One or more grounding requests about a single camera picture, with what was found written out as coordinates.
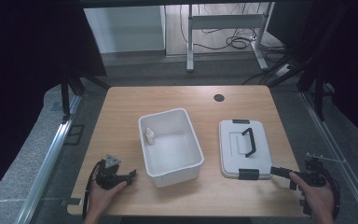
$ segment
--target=white container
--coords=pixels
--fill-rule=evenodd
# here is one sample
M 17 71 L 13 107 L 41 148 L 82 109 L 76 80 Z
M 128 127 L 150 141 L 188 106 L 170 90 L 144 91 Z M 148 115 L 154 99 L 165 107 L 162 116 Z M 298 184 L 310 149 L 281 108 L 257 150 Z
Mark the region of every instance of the white container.
M 183 108 L 146 115 L 138 120 L 147 174 L 158 188 L 197 178 L 204 158 L 190 118 Z M 155 143 L 147 143 L 146 128 Z

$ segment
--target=box lid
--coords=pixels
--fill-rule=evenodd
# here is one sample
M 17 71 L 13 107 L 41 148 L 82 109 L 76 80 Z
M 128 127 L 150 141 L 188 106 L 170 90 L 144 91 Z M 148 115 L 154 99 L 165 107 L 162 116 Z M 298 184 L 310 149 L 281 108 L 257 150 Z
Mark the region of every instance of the box lid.
M 219 123 L 222 173 L 228 178 L 270 179 L 272 166 L 263 124 L 233 119 Z

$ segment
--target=desk leg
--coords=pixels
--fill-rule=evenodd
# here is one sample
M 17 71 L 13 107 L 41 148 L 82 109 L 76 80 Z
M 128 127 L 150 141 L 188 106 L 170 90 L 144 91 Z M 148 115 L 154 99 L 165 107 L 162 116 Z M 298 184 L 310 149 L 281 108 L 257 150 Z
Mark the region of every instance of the desk leg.
M 263 71 L 268 71 L 269 67 L 267 66 L 266 60 L 264 60 L 264 57 L 261 54 L 260 42 L 261 39 L 263 38 L 264 31 L 266 30 L 267 21 L 269 19 L 269 11 L 271 10 L 271 4 L 272 4 L 271 2 L 268 3 L 267 9 L 263 13 L 263 20 L 261 21 L 261 26 L 258 29 L 256 41 L 255 42 L 252 41 L 251 43 L 252 49 L 255 53 L 255 57 L 257 58 L 258 64 L 260 64 L 261 70 Z
M 187 72 L 194 72 L 193 6 L 188 5 Z

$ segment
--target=black latch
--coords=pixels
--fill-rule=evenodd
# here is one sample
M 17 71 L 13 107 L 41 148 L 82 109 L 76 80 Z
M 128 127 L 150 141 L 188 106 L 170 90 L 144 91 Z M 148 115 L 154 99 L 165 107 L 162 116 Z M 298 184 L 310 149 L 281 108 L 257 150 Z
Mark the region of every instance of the black latch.
M 238 169 L 240 175 L 239 180 L 258 180 L 260 177 L 260 171 L 257 169 Z

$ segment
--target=person's right hand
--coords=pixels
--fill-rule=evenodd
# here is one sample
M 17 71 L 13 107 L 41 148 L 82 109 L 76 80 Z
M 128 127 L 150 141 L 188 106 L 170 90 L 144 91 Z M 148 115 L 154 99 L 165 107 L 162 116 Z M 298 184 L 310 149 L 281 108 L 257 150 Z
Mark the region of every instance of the person's right hand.
M 291 172 L 290 178 L 298 184 L 302 195 L 307 199 L 307 203 L 312 210 L 312 218 L 317 224 L 334 223 L 334 195 L 327 183 L 321 188 L 309 186 L 301 177 Z

